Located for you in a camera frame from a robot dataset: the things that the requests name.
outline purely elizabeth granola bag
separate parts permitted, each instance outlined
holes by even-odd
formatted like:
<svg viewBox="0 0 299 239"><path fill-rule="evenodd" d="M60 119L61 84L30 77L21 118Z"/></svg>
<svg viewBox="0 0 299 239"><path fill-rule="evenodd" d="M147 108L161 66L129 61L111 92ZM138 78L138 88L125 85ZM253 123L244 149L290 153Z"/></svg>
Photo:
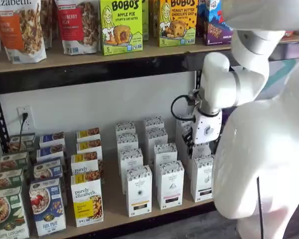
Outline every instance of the purely elizabeth granola bag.
<svg viewBox="0 0 299 239"><path fill-rule="evenodd" d="M40 9L41 0L0 0L0 37L12 63L46 58Z"/></svg>
<svg viewBox="0 0 299 239"><path fill-rule="evenodd" d="M57 0L64 54L96 53L100 50L98 0Z"/></svg>

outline product label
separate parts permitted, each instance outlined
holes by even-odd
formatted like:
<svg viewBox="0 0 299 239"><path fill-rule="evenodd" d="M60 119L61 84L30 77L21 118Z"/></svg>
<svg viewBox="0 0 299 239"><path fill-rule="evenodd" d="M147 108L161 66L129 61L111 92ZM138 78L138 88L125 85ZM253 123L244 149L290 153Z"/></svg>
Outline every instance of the product label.
<svg viewBox="0 0 299 239"><path fill-rule="evenodd" d="M58 18L62 40L83 41L82 12L75 4L59 5Z"/></svg>
<svg viewBox="0 0 299 239"><path fill-rule="evenodd" d="M0 37L6 48L24 49L18 14L14 14L13 11L0 11Z"/></svg>

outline power cord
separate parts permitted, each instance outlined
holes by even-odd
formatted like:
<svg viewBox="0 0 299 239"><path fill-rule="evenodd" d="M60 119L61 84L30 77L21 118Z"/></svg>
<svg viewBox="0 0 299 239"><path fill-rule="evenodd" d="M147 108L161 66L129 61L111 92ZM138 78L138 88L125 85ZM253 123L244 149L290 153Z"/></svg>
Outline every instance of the power cord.
<svg viewBox="0 0 299 239"><path fill-rule="evenodd" d="M261 207L259 177L257 178L257 190L258 190L258 206L259 206L259 218L260 218L260 234L261 234L261 239L264 239L264 220L263 220L263 210Z"/></svg>
<svg viewBox="0 0 299 239"><path fill-rule="evenodd" d="M27 118L28 118L28 113L22 113L22 123L21 123L21 129L20 129L19 149L18 149L18 151L20 151L20 148L21 148L21 135L22 135L23 124L24 124L24 122L26 121Z"/></svg>

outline green bobo's box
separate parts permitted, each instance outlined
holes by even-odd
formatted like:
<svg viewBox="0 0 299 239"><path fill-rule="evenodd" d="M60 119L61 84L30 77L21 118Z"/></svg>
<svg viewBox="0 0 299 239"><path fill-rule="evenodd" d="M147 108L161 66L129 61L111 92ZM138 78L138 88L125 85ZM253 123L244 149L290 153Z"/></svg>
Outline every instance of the green bobo's box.
<svg viewBox="0 0 299 239"><path fill-rule="evenodd" d="M142 0L100 0L104 55L143 50Z"/></svg>

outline yellow bobo's box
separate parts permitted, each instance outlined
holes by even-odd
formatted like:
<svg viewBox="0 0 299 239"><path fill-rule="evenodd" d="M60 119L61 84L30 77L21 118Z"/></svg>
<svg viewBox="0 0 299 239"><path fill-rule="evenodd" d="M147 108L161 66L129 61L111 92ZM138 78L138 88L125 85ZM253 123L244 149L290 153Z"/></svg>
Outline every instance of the yellow bobo's box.
<svg viewBox="0 0 299 239"><path fill-rule="evenodd" d="M104 55L142 51L142 1L100 0Z"/></svg>
<svg viewBox="0 0 299 239"><path fill-rule="evenodd" d="M198 0L159 0L159 46L195 44Z"/></svg>

